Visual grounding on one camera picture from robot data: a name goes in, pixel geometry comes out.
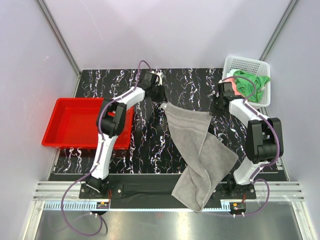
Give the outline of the grey towel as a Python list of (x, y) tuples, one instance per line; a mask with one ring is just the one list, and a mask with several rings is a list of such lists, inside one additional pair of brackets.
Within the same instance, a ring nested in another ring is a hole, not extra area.
[(183, 109), (170, 102), (162, 103), (161, 108), (172, 141), (187, 164), (171, 195), (200, 213), (239, 157), (209, 133), (209, 112)]

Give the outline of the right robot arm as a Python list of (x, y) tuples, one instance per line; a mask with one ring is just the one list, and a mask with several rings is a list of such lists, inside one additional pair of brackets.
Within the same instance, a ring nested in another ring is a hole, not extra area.
[(245, 159), (228, 178), (225, 187), (225, 192), (236, 199), (249, 190), (259, 172), (283, 155), (282, 122), (253, 108), (244, 97), (235, 94), (232, 83), (227, 80), (218, 83), (210, 112), (230, 113), (246, 127)]

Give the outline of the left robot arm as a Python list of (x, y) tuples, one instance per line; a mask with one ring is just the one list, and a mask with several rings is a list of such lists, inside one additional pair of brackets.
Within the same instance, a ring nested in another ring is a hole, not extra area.
[(125, 129), (127, 110), (146, 98), (156, 103), (165, 102), (163, 78), (162, 72), (146, 72), (137, 85), (125, 93), (103, 100), (96, 120), (98, 143), (94, 162), (85, 178), (86, 186), (95, 197), (103, 198), (108, 193), (110, 159), (116, 140)]

